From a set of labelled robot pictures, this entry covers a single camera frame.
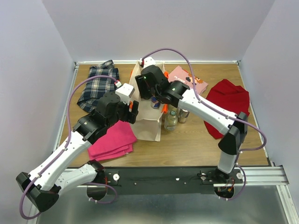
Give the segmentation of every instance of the brown paper bag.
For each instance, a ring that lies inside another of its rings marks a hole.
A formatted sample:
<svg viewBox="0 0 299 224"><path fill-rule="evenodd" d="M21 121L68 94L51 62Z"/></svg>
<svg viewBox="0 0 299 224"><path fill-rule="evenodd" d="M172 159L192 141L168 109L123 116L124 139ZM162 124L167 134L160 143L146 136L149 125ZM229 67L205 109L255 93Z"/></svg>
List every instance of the brown paper bag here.
<svg viewBox="0 0 299 224"><path fill-rule="evenodd" d="M165 72L164 63L158 63L156 66L158 66L163 73ZM139 140L160 141L163 104L160 105L159 109L154 109L150 105L150 99L141 99L135 80L135 77L140 75L141 71L142 68L140 67L139 63L136 62L129 84L135 88L135 91L131 97L131 101L138 101L139 107L136 122L133 125L131 124L131 128L134 132L134 135Z"/></svg>

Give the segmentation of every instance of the plaid shirt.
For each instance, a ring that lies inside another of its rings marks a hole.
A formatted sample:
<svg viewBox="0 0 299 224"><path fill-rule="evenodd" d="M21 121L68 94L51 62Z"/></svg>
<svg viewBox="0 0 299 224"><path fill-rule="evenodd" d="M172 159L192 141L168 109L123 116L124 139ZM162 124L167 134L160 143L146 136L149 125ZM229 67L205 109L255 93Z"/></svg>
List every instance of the plaid shirt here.
<svg viewBox="0 0 299 224"><path fill-rule="evenodd" d="M103 64L98 64L96 66L91 66L89 69L88 78L93 76L111 76L120 79L118 69L114 68L114 63L112 60L106 61ZM81 97L79 98L77 104L84 111L90 113L93 109L97 107L99 99L106 92L114 92L116 86L114 81L110 78L96 78L86 83Z"/></svg>

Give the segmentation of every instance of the folded cloth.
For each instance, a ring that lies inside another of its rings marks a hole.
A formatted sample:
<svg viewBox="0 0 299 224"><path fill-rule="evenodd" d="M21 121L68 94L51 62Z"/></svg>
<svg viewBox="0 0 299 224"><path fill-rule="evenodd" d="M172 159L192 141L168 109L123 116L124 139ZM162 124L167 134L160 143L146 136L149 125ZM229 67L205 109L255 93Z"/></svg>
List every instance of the folded cloth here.
<svg viewBox="0 0 299 224"><path fill-rule="evenodd" d="M114 63L112 60L90 67L88 78L99 75L114 77L117 80L120 79L118 69L114 68ZM97 107L99 99L106 92L114 92L115 90L116 86L114 85L114 81L112 79L95 78L86 83L86 87L84 88L77 105L84 111L90 113Z"/></svg>
<svg viewBox="0 0 299 224"><path fill-rule="evenodd" d="M235 112L236 114L239 114L240 112L244 112L247 116L250 114L248 111L249 93L241 86L235 86L227 79L223 79L217 83L210 90L206 99L223 109ZM205 125L211 136L215 139L222 138L223 135L218 132L216 128L207 122L205 122Z"/></svg>
<svg viewBox="0 0 299 224"><path fill-rule="evenodd" d="M118 121L88 148L89 158L100 161L122 156L133 151L132 144L136 141L130 124Z"/></svg>

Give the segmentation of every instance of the white connector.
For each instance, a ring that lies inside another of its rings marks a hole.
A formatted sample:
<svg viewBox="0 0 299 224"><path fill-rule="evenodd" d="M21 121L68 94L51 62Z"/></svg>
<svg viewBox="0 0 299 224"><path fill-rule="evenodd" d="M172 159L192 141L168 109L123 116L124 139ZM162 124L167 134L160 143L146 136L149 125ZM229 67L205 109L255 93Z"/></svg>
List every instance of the white connector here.
<svg viewBox="0 0 299 224"><path fill-rule="evenodd" d="M130 105L130 98L134 92L134 87L125 83L120 88L118 88L115 93L121 98L121 102Z"/></svg>
<svg viewBox="0 0 299 224"><path fill-rule="evenodd" d="M121 82L120 81L117 81L114 83L114 85L117 87L117 88L120 88L121 87Z"/></svg>
<svg viewBox="0 0 299 224"><path fill-rule="evenodd" d="M144 59L143 68L149 67L150 65L156 64L156 61L152 57L147 57Z"/></svg>

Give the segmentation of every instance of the label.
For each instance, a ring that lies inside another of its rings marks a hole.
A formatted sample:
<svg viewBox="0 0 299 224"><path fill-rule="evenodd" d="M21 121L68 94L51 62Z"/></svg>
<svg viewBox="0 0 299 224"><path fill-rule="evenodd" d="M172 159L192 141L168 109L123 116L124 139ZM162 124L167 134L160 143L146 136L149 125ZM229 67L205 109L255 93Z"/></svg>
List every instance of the label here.
<svg viewBox="0 0 299 224"><path fill-rule="evenodd" d="M166 129L169 131L173 131L175 128L176 128L175 126L172 126L172 127L167 127Z"/></svg>

